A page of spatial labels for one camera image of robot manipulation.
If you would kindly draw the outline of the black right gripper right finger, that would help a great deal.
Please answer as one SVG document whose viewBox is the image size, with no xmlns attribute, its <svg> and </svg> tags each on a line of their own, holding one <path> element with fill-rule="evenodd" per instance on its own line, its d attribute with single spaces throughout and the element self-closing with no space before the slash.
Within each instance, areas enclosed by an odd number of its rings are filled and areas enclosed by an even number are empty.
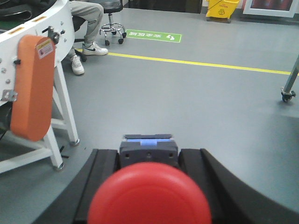
<svg viewBox="0 0 299 224">
<path fill-rule="evenodd" d="M 182 149 L 180 168 L 204 192 L 213 224 L 297 224 L 298 212 L 247 185 L 206 149 Z"/>
</svg>

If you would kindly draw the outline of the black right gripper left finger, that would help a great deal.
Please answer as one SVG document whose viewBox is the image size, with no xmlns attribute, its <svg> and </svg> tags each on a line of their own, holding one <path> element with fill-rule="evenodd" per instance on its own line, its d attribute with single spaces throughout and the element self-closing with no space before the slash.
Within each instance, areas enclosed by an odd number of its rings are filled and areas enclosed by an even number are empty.
<svg viewBox="0 0 299 224">
<path fill-rule="evenodd" d="M 117 150 L 93 149 L 70 184 L 33 223 L 87 223 L 87 213 L 92 197 L 99 186 L 117 169 Z"/>
</svg>

